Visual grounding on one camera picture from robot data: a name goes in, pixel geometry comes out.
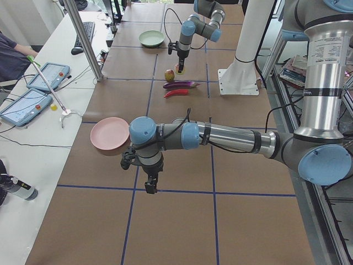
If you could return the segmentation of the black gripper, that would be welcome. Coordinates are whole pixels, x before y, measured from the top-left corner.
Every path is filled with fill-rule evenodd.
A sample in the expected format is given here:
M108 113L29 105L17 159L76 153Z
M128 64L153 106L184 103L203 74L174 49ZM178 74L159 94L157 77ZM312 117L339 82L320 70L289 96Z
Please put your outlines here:
M182 50L181 48L177 48L177 55L179 57L179 62L178 62L178 73L184 73L185 66L185 58L189 56L189 50Z
M153 165L142 165L144 172L148 175L145 182L145 190L148 194L156 194L158 192L158 173L163 171L164 158L160 158L158 162Z

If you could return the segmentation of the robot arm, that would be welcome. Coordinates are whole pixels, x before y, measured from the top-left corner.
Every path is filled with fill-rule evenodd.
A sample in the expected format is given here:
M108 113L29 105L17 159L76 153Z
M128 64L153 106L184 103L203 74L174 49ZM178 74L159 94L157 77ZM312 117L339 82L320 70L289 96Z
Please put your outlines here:
M212 42L217 42L222 34L220 26L226 14L221 4L216 1L194 1L194 11L209 18L210 22L207 24L201 21L197 14L193 14L182 23L179 40L168 46L168 54L171 54L172 50L177 51L178 73L184 70L184 61L189 55L194 34Z
M263 36L276 1L249 1L235 59L218 73L221 95L250 95L250 77L255 75ZM168 44L168 54L177 51L181 69L189 55L194 34L217 42L226 11L216 1L194 1L194 11L211 19L201 22L190 15L182 23L179 41ZM258 132L189 121L190 109L182 120L155 124L146 116L129 125L131 145L122 153L121 167L140 166L147 173L147 193L157 192L158 173L163 170L165 150L195 149L211 144L229 152L259 153L294 170L305 181L328 186L346 177L352 158L342 146L338 130L344 87L347 49L352 38L352 1L285 1L283 40L308 40L306 81L301 123L293 134Z

